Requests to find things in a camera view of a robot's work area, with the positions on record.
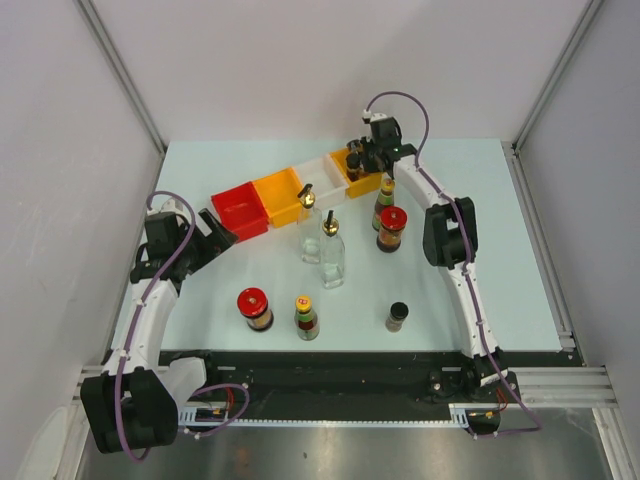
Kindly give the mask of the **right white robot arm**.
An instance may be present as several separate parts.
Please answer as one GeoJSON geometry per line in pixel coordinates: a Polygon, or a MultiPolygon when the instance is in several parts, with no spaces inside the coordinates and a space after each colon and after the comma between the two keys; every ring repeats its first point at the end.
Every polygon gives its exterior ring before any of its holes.
{"type": "Polygon", "coordinates": [[[502,349],[490,328],[476,275],[478,235],[475,205],[455,197],[419,161],[421,150],[402,140],[397,120],[365,111],[370,134],[361,139],[361,166],[367,173],[385,172],[398,181],[424,211],[422,246],[426,260],[437,268],[448,289],[466,357],[461,376],[463,393],[484,401],[498,382],[508,382],[502,349]]]}

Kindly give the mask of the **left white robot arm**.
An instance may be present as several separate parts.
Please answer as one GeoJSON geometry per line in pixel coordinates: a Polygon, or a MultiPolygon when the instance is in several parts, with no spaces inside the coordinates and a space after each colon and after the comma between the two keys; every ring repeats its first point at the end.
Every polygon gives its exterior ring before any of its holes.
{"type": "Polygon", "coordinates": [[[169,316],[184,280],[237,241],[209,210],[200,218],[210,232],[176,208],[149,215],[145,241],[129,275],[132,304],[126,332],[102,372],[83,381],[80,398],[104,454],[173,443],[180,408],[194,394],[207,400],[221,387],[220,374],[196,358],[176,360],[158,372],[169,316]]]}

